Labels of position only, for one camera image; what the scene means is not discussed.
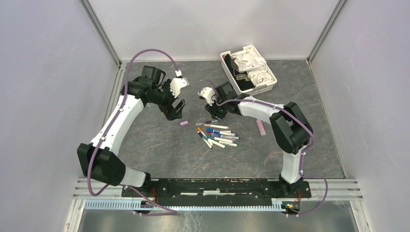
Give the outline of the pink highlighter cap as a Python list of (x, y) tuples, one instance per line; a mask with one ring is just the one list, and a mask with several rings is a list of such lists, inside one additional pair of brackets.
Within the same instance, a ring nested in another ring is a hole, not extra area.
[(180, 126), (186, 126), (189, 122), (187, 120), (180, 122)]

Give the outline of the pink highlighter pen body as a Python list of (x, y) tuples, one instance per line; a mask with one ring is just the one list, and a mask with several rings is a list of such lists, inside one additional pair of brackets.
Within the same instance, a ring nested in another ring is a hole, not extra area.
[(259, 132), (260, 132), (261, 136), (266, 135), (266, 131), (265, 131), (263, 122), (260, 119), (257, 119), (256, 123), (257, 123), (257, 126), (258, 126), (258, 129), (259, 129)]

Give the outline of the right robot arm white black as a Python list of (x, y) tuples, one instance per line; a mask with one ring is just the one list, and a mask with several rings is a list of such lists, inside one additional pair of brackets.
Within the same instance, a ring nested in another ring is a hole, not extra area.
[(205, 109), (213, 119), (222, 120), (231, 113), (268, 123), (283, 152), (279, 191), (285, 197), (298, 192), (303, 181), (304, 155), (314, 144), (314, 135), (312, 126), (296, 103), (274, 104), (248, 94), (238, 95), (229, 82), (216, 88), (204, 87), (198, 91), (198, 96), (206, 101)]

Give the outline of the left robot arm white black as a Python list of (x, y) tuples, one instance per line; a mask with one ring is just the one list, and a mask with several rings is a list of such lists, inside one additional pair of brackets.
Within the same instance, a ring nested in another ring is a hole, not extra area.
[(145, 65), (139, 77), (123, 86), (106, 124), (91, 142), (81, 143), (77, 149), (85, 177), (112, 186), (131, 185), (140, 197), (151, 193), (150, 175), (126, 166), (118, 153), (131, 124), (148, 103), (157, 105), (167, 120), (182, 118), (185, 101), (181, 100), (177, 106), (173, 103), (189, 83), (180, 70), (173, 79), (165, 76), (161, 69)]

